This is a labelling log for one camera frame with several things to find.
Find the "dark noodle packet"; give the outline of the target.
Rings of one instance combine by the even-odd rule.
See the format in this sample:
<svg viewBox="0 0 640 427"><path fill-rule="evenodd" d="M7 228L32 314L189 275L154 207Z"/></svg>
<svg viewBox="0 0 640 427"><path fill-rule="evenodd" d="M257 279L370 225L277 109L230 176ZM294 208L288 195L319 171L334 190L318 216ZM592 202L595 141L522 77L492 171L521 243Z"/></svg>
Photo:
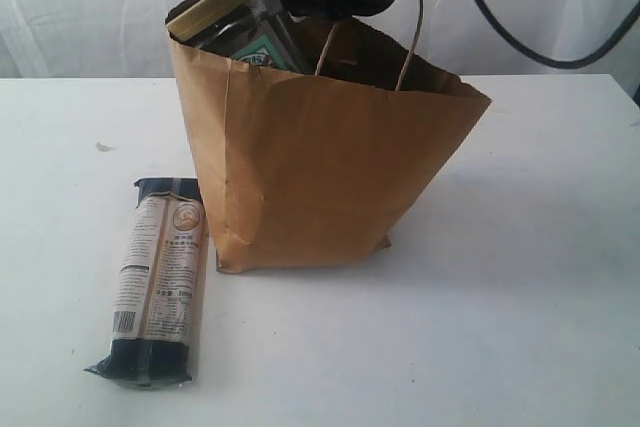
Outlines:
<svg viewBox="0 0 640 427"><path fill-rule="evenodd" d="M108 355L87 367L136 388L189 382L206 216L194 178L135 182L138 203L118 270Z"/></svg>

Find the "large brown paper bag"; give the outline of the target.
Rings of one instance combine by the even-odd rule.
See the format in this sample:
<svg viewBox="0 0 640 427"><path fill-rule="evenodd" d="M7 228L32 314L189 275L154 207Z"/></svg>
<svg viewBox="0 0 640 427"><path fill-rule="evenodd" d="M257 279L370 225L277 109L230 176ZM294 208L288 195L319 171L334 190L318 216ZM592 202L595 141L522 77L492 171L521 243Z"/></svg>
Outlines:
<svg viewBox="0 0 640 427"><path fill-rule="evenodd" d="M221 272L352 263L386 248L490 105L364 16L289 15L310 74L195 49L167 30Z"/></svg>

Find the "nut jar with yellow lid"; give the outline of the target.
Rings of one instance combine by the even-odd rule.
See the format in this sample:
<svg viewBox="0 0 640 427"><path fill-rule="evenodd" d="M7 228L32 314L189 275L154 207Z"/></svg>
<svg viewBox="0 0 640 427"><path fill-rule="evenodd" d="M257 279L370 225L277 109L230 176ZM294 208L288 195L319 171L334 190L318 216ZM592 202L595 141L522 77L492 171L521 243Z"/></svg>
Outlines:
<svg viewBox="0 0 640 427"><path fill-rule="evenodd" d="M279 0L184 0L169 11L172 39L252 65L310 74Z"/></svg>

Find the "white paper scrap on table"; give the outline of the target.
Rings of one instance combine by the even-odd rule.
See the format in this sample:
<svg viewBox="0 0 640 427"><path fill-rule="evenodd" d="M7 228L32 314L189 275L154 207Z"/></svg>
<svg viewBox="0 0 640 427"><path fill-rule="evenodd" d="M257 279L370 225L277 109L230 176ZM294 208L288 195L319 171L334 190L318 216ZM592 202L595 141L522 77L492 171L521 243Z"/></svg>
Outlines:
<svg viewBox="0 0 640 427"><path fill-rule="evenodd" d="M95 144L95 147L96 147L96 149L97 149L98 151L103 152L103 153L112 152L112 151L114 151L114 150L115 150L115 148L114 148L114 147L111 147L111 146L105 145L105 144L100 143L100 142L97 142L97 143Z"/></svg>

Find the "white backdrop curtain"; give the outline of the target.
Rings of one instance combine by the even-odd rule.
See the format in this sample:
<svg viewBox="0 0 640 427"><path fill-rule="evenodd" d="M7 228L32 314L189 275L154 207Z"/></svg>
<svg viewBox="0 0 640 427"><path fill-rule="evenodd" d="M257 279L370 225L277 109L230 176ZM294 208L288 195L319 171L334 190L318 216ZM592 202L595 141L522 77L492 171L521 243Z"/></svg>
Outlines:
<svg viewBox="0 0 640 427"><path fill-rule="evenodd" d="M5 77L168 77L164 19L181 0L1 0ZM486 0L529 48L554 59L593 52L638 0ZM371 24L460 75L537 73L472 0L399 0Z"/></svg>

